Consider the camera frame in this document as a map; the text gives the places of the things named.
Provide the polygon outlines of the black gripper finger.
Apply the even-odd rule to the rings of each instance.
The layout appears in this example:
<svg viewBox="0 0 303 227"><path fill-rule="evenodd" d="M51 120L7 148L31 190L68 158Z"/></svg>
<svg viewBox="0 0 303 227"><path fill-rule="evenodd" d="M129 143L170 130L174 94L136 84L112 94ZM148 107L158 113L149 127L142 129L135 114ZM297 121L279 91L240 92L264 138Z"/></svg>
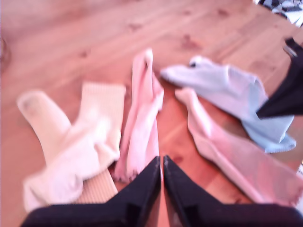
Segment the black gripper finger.
<svg viewBox="0 0 303 227"><path fill-rule="evenodd" d="M164 186L185 227L224 227L223 205L169 157L163 157Z"/></svg>
<svg viewBox="0 0 303 227"><path fill-rule="evenodd" d="M303 114L303 52L291 58L285 79L259 108L259 118Z"/></svg>
<svg viewBox="0 0 303 227"><path fill-rule="evenodd" d="M107 203L105 227L143 227L160 192L160 157Z"/></svg>

